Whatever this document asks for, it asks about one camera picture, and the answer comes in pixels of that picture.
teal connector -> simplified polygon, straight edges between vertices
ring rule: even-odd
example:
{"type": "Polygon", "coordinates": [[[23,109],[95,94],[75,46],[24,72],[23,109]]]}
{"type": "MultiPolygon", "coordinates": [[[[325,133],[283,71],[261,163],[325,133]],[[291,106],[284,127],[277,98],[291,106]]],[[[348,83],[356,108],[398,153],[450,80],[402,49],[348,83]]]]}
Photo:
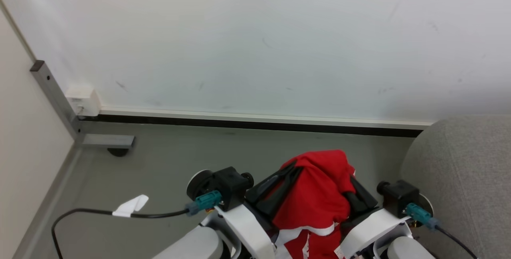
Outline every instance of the teal connector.
{"type": "Polygon", "coordinates": [[[435,230],[435,226],[440,225],[440,221],[438,221],[438,219],[431,217],[429,212],[414,203],[410,203],[406,206],[406,214],[409,217],[412,217],[412,219],[427,226],[430,230],[435,230]]]}
{"type": "Polygon", "coordinates": [[[220,204],[220,201],[222,201],[222,195],[218,190],[213,190],[197,197],[194,202],[186,204],[185,208],[188,209],[188,213],[186,215],[192,216],[199,213],[201,210],[214,208],[220,204]]]}

metal bracket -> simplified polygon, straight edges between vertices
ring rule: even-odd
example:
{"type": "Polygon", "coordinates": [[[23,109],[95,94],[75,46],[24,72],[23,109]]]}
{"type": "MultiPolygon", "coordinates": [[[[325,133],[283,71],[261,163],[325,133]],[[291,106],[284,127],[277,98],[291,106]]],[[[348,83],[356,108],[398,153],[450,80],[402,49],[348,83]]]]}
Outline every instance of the metal bracket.
{"type": "Polygon", "coordinates": [[[130,149],[133,146],[135,140],[133,135],[80,133],[81,122],[53,78],[46,63],[41,60],[36,60],[30,72],[35,77],[37,83],[53,106],[53,109],[55,109],[55,112],[57,112],[60,120],[64,123],[64,126],[76,143],[84,146],[120,149],[130,149]]]}

black baseboard strip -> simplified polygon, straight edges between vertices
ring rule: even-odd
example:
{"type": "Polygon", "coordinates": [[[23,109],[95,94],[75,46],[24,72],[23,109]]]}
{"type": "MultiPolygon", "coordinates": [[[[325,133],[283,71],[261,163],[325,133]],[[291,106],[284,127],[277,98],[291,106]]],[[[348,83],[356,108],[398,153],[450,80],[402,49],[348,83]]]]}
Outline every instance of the black baseboard strip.
{"type": "Polygon", "coordinates": [[[254,123],[249,121],[215,121],[211,119],[173,119],[169,117],[131,117],[128,115],[105,115],[105,114],[100,114],[97,117],[84,117],[82,121],[100,121],[106,123],[126,123],[126,124],[154,124],[154,125],[204,126],[223,128],[247,128],[264,130],[288,130],[322,133],[347,133],[395,137],[417,137],[420,134],[420,132],[422,132],[422,130],[412,129],[254,123]]]}

white tape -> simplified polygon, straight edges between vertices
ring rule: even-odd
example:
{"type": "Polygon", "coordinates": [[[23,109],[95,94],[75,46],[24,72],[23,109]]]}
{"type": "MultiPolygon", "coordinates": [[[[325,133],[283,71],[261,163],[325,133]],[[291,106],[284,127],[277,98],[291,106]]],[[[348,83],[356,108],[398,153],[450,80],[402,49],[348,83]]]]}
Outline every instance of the white tape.
{"type": "Polygon", "coordinates": [[[119,206],[116,211],[112,212],[112,215],[119,217],[131,217],[131,214],[142,209],[148,200],[149,197],[146,195],[142,194],[137,196],[130,201],[121,204],[121,206],[119,206]]]}

red garment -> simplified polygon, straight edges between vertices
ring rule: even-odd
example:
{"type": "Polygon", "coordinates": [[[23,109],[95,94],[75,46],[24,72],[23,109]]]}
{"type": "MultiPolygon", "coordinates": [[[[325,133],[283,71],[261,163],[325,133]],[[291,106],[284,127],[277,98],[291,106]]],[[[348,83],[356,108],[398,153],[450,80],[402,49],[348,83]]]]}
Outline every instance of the red garment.
{"type": "Polygon", "coordinates": [[[355,192],[350,176],[355,169],[341,150],[307,152],[290,159],[303,166],[298,180],[277,212],[273,223],[279,228],[278,259],[339,257],[341,233],[338,224],[350,215],[344,192],[355,192]]]}

